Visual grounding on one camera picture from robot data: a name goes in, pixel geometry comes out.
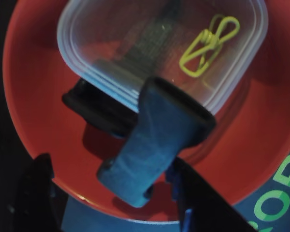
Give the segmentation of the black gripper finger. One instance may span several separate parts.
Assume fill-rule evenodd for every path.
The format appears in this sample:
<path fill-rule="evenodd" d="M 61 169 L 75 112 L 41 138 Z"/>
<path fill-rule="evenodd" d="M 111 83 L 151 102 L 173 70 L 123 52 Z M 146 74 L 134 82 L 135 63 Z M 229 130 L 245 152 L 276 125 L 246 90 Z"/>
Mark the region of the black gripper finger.
<path fill-rule="evenodd" d="M 12 231 L 61 232 L 68 194 L 53 179 L 49 153 L 38 155 L 21 175 L 16 188 Z"/>
<path fill-rule="evenodd" d="M 166 171 L 181 232 L 255 232 L 190 165 L 175 158 Z"/>

